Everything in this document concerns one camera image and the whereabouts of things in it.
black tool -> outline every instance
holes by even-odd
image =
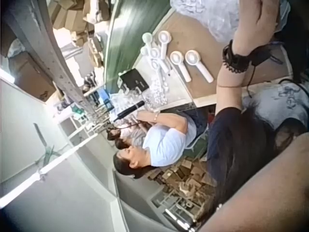
[[[125,116],[128,116],[129,114],[131,114],[132,112],[136,111],[138,108],[140,108],[144,105],[145,105],[145,102],[140,101],[140,102],[136,103],[135,105],[125,109],[124,111],[117,114],[117,118],[114,120],[114,122],[117,121],[117,120],[123,119]]]

white t-shirt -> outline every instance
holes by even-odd
[[[158,123],[147,132],[142,148],[149,149],[152,166],[164,167],[175,163],[182,156],[184,149],[195,139],[197,127],[194,121],[184,113],[179,115],[187,118],[186,134]]]

dark hair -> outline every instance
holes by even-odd
[[[139,179],[147,172],[155,169],[153,166],[146,166],[143,168],[130,168],[130,161],[127,159],[119,158],[117,153],[113,157],[115,169],[122,175],[134,175],[134,179]]]
[[[219,134],[218,162],[224,178],[217,184],[209,210],[200,219],[209,219],[219,204],[229,200],[253,175],[280,154],[293,137],[304,132],[305,126],[293,118],[286,119],[273,130],[267,121],[255,114],[254,106],[249,107]]]
[[[129,145],[126,144],[126,143],[124,142],[124,140],[121,139],[121,138],[118,138],[118,139],[115,140],[115,146],[116,146],[116,148],[119,149],[119,150],[129,148]]]
[[[107,140],[114,141],[115,139],[118,139],[120,137],[120,132],[118,134],[112,134],[113,129],[107,129]]]

ear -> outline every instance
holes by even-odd
[[[138,167],[138,161],[135,161],[135,162],[131,162],[129,164],[130,168],[133,168],[133,169],[136,169]]]

